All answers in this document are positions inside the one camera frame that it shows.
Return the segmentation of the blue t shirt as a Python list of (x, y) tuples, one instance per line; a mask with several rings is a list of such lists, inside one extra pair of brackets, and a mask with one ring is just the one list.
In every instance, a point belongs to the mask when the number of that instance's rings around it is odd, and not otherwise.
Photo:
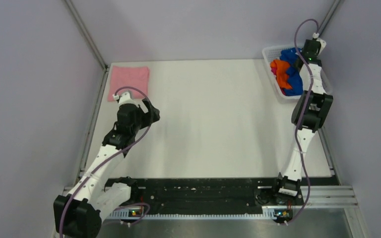
[(302, 95), (304, 91), (303, 81), (299, 75), (299, 71), (295, 67), (298, 57), (296, 48), (282, 50), (279, 57), (281, 61), (288, 64), (285, 69), (287, 79), (284, 80), (284, 83), (287, 83), (288, 86), (280, 86), (283, 94), (286, 96), (299, 96)]

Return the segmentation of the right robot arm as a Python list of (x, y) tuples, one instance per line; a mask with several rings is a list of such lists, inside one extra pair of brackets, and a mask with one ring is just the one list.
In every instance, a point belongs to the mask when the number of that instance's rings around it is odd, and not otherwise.
[(293, 147), (271, 191), (271, 198), (277, 204), (285, 204), (301, 193), (302, 176), (307, 174), (306, 153), (313, 137), (324, 125), (333, 103), (333, 96), (323, 86), (322, 63), (318, 58), (325, 46), (323, 39), (314, 37), (306, 40), (298, 52), (295, 68), (303, 81), (303, 93), (291, 115), (295, 126)]

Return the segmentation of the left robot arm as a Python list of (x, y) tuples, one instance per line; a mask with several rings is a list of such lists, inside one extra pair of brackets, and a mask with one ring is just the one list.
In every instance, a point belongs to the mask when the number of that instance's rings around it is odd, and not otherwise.
[(139, 191), (126, 183), (116, 182), (104, 190), (113, 170), (160, 119), (160, 111), (147, 95), (138, 91), (143, 99), (135, 99), (133, 87), (125, 89), (113, 95), (118, 103), (117, 119), (104, 136), (91, 166), (67, 194), (54, 200), (55, 228), (62, 238), (97, 237), (113, 211), (123, 203), (133, 205), (139, 199)]

